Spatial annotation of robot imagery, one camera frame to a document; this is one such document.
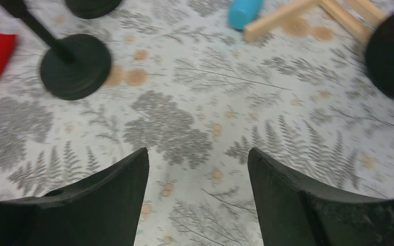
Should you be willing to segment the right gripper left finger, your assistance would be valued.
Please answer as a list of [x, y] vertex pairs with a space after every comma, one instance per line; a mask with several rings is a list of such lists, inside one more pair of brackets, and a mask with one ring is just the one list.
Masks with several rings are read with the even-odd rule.
[[141, 148], [44, 196], [0, 201], [0, 245], [133, 245], [148, 174]]

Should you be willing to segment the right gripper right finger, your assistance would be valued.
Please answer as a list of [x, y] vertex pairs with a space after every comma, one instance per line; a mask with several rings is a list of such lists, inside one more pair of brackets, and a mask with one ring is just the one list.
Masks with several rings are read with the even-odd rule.
[[247, 165], [264, 245], [394, 245], [394, 199], [332, 187], [258, 148]]

